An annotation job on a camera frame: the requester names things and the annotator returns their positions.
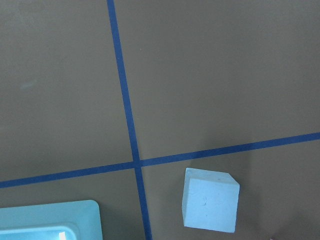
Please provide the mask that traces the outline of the light blue block left side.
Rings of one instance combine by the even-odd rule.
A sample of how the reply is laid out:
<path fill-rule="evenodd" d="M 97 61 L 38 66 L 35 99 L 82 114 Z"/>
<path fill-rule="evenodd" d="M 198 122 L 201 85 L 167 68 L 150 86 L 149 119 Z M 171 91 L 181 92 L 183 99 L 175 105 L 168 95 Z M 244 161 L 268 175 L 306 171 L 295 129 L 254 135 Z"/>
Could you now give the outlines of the light blue block left side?
<path fill-rule="evenodd" d="M 240 184 L 226 172 L 185 169 L 182 218 L 188 228 L 234 233 Z"/>

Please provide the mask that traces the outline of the cyan plastic bin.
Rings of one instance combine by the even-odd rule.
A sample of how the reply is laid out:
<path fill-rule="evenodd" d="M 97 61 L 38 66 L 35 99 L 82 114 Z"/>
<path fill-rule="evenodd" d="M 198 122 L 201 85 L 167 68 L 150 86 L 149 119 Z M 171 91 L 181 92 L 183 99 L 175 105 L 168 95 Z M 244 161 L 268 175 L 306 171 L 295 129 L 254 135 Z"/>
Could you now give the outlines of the cyan plastic bin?
<path fill-rule="evenodd" d="M 102 240 L 100 208 L 79 200 L 0 209 L 2 240 Z"/>

